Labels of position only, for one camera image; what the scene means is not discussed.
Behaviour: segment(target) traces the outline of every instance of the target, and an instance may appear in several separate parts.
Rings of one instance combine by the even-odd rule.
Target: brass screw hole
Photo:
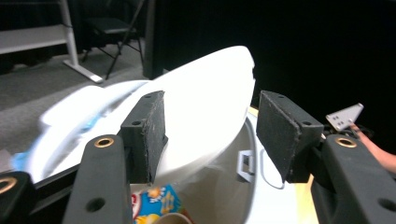
[[[112,138],[101,138],[95,142],[96,147],[109,147],[113,145],[114,139]]]
[[[356,147],[358,145],[358,144],[356,144],[356,142],[354,142],[350,139],[347,139],[347,138],[337,138],[337,139],[335,139],[335,142],[343,147]]]
[[[7,176],[0,179],[1,183],[6,183],[3,187],[0,187],[0,194],[12,189],[17,184],[17,179],[11,176]]]

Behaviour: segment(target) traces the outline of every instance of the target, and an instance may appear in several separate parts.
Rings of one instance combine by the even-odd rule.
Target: black metal bracket
[[[283,180],[306,183],[320,223],[394,223],[396,182],[365,145],[323,125],[282,94],[262,91],[257,135]]]
[[[167,143],[163,91],[143,96],[120,132],[93,138],[81,163],[36,183],[0,175],[0,224],[132,223],[130,183],[152,183]]]

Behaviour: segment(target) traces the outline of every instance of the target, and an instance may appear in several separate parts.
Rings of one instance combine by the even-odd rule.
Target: desk leg
[[[84,77],[89,78],[93,82],[101,83],[103,79],[96,74],[92,73],[91,71],[87,70],[86,68],[82,67],[78,64],[78,56],[76,51],[76,42],[74,38],[74,32],[72,27],[72,22],[70,20],[69,14],[69,6],[67,5],[66,0],[61,0],[61,11],[62,11],[62,18],[64,21],[64,36],[66,39],[67,50],[70,55],[70,60],[65,60],[64,63],[82,74]]]

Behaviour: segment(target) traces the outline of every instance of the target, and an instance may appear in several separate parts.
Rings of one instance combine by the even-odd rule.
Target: white desk
[[[24,4],[23,2],[9,3],[13,5]],[[72,22],[70,20],[69,7],[67,0],[60,0],[59,6],[62,12],[64,24],[2,31],[0,32],[0,54],[21,51],[26,49],[38,49],[53,45],[66,44],[70,59],[65,60],[64,64],[81,73],[95,83],[103,82],[103,79],[78,63],[76,42]]]

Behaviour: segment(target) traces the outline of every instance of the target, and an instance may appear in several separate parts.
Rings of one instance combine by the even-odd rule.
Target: snack bag
[[[134,224],[152,224],[168,213],[189,217],[171,185],[132,194]]]

